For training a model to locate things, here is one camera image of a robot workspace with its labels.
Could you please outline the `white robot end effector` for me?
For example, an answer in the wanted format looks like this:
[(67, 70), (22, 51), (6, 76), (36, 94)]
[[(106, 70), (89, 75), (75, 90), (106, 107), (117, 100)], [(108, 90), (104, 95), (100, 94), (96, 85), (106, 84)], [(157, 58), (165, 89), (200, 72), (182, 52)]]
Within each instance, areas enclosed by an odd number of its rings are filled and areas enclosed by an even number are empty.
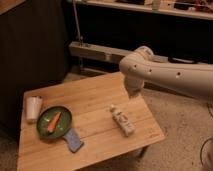
[(128, 97), (135, 98), (141, 93), (141, 90), (144, 87), (144, 81), (133, 77), (125, 77), (124, 87), (127, 91)]

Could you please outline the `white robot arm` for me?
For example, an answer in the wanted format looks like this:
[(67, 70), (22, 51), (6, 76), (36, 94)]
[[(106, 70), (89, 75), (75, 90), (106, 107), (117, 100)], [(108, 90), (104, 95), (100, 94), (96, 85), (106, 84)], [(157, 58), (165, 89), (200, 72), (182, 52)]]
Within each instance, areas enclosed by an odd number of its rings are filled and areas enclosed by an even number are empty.
[(124, 87), (130, 97), (140, 93), (145, 82), (213, 102), (213, 65), (155, 62), (156, 55), (141, 46), (119, 63)]

